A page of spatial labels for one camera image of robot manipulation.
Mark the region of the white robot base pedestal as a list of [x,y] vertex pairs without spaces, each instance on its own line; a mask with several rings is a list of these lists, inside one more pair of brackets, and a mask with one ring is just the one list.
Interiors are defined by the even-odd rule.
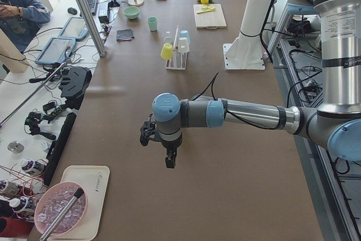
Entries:
[[264,70],[263,27],[274,0],[247,0],[238,38],[223,45],[227,70]]

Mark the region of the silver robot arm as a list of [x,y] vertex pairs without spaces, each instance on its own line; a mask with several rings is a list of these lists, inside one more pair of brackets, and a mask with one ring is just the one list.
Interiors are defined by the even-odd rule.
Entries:
[[158,95],[141,128],[141,143],[160,142],[165,163],[175,166],[183,128],[216,128],[225,121],[307,138],[348,161],[360,160],[360,0],[288,0],[292,15],[321,18],[323,101],[289,108],[197,95],[179,100]]

